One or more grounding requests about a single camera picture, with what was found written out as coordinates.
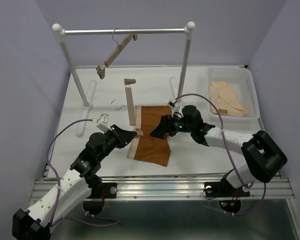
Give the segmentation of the brown boxer underwear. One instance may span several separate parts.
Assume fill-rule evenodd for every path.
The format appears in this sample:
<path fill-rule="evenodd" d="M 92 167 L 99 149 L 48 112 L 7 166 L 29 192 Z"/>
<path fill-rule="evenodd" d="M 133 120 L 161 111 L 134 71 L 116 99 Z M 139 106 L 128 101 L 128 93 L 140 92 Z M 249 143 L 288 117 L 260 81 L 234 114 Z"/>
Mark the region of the brown boxer underwear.
<path fill-rule="evenodd" d="M 136 129 L 142 131 L 142 136 L 137 136 L 130 143 L 127 153 L 129 159 L 152 163 L 166 167 L 171 150 L 167 139 L 151 137 L 150 133 L 159 125 L 161 117 L 170 115 L 169 106 L 136 106 Z"/>

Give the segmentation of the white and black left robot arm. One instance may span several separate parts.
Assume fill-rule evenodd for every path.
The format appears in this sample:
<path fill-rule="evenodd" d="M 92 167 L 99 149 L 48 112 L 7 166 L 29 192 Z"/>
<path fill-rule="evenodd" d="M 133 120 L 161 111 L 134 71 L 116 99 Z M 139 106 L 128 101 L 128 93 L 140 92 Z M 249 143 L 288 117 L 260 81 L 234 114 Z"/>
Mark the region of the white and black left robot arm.
<path fill-rule="evenodd" d="M 102 190 L 97 176 L 101 162 L 114 149 L 126 147 L 136 131 L 128 131 L 115 124 L 104 132 L 90 135 L 64 176 L 38 202 L 27 210 L 19 209 L 12 217 L 12 236 L 17 240 L 48 240 L 54 227 L 87 197 L 96 197 Z"/>

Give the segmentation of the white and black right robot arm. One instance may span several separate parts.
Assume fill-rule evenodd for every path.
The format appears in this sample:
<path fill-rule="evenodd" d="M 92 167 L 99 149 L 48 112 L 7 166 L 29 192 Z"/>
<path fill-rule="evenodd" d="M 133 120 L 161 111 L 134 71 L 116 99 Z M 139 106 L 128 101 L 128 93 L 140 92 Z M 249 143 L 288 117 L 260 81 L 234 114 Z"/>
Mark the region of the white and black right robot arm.
<path fill-rule="evenodd" d="M 245 165 L 234 167 L 216 184 L 225 195 L 232 195 L 238 188 L 247 187 L 254 181 L 269 183 L 288 162 L 267 132 L 260 130 L 250 134 L 223 130 L 204 122 L 200 111 L 193 105 L 185 106 L 182 113 L 161 116 L 150 136 L 166 139 L 177 133 L 189 133 L 197 144 L 222 148 L 228 155 L 235 152 L 244 157 Z"/>

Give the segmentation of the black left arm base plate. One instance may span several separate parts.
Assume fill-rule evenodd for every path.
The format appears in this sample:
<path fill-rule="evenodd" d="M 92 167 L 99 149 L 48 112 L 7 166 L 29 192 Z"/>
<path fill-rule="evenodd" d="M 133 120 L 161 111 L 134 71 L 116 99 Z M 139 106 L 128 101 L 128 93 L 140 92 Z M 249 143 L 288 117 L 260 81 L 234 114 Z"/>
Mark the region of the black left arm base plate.
<path fill-rule="evenodd" d="M 87 199 L 115 199 L 117 197 L 118 184 L 116 182 L 102 182 L 92 187 Z"/>

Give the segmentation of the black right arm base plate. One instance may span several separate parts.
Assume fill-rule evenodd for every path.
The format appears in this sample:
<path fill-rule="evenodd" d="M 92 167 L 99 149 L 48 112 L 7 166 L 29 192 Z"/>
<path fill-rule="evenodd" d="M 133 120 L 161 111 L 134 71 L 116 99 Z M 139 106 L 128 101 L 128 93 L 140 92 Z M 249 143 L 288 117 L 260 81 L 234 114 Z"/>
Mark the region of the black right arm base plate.
<path fill-rule="evenodd" d="M 228 182 L 210 181 L 204 184 L 204 192 L 208 198 L 249 197 L 250 192 L 243 191 L 241 187 L 234 188 Z"/>

